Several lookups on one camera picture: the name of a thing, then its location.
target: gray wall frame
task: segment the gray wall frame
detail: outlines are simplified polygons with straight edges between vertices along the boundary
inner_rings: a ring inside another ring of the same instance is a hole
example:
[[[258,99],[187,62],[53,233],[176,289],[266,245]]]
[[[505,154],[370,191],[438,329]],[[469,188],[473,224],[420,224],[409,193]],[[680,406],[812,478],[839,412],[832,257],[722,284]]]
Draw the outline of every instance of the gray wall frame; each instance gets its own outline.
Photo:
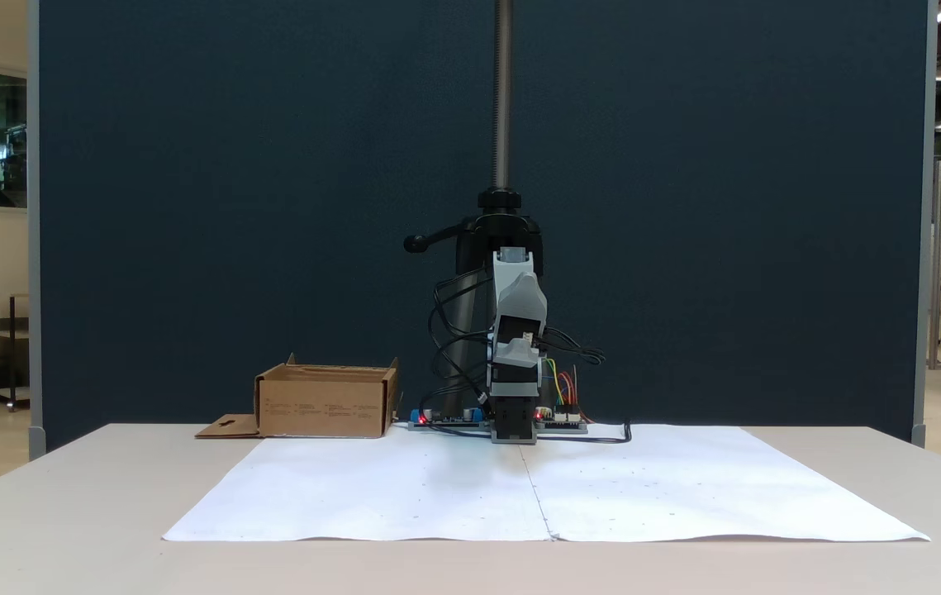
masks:
[[[27,1],[29,26],[29,80],[27,108],[29,131],[29,459],[47,452],[44,441],[44,389],[40,381],[40,0]]]
[[[927,18],[936,22],[939,5],[928,2]],[[932,225],[932,193],[934,193],[934,136],[936,135],[936,27],[931,26],[926,41],[926,117],[922,128],[922,248],[920,248],[919,268],[919,351],[915,362],[915,426],[911,429],[911,444],[924,448],[926,445],[926,426],[924,425],[924,407],[926,407],[926,358],[929,336],[929,301],[932,295],[932,267],[929,254],[932,237],[929,229]]]

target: white table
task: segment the white table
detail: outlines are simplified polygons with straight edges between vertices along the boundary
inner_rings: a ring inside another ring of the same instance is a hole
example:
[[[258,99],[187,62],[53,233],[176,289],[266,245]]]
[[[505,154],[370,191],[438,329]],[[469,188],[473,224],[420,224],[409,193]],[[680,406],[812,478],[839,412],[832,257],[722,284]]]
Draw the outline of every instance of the white table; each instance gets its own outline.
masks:
[[[941,593],[941,456],[867,429],[749,430],[931,543],[165,542],[256,445],[199,429],[107,426],[0,478],[0,593]]]

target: metal threaded rod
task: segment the metal threaded rod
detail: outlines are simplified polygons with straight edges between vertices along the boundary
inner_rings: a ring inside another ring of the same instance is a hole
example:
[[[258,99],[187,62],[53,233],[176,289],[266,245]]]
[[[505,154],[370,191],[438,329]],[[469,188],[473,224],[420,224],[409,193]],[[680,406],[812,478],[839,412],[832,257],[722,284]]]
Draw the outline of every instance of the metal threaded rod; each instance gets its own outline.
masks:
[[[496,0],[496,84],[492,95],[492,187],[511,181],[511,30],[513,0]]]

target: white paper sheet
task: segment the white paper sheet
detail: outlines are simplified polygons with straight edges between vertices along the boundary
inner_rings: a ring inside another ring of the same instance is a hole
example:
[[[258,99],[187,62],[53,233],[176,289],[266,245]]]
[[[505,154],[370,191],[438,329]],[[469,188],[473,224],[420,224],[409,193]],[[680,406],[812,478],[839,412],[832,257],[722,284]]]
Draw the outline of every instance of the white paper sheet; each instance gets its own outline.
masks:
[[[741,429],[633,432],[623,445],[494,445],[399,426],[380,440],[263,440],[164,538],[928,539]]]
[[[632,428],[628,444],[522,449],[553,538],[928,539],[742,429]],[[591,426],[591,436],[620,429]]]
[[[516,447],[409,432],[262,440],[169,541],[549,538]]]

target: paper seam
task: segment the paper seam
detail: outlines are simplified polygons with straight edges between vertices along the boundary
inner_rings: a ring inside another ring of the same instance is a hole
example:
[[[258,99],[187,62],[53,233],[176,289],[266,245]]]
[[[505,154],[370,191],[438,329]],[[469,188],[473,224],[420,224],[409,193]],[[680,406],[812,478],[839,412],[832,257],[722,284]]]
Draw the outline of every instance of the paper seam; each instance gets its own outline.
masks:
[[[547,531],[547,539],[549,539],[549,541],[557,541],[558,536],[550,530],[550,524],[547,524],[547,515],[544,514],[543,504],[539,501],[539,494],[535,491],[535,483],[533,483],[533,474],[530,472],[530,464],[525,462],[525,451],[522,448],[522,445],[518,445],[518,455],[522,457],[522,464],[525,466],[525,476],[530,480],[530,487],[533,488],[533,497],[535,501],[537,501],[539,517],[543,519],[543,527]]]

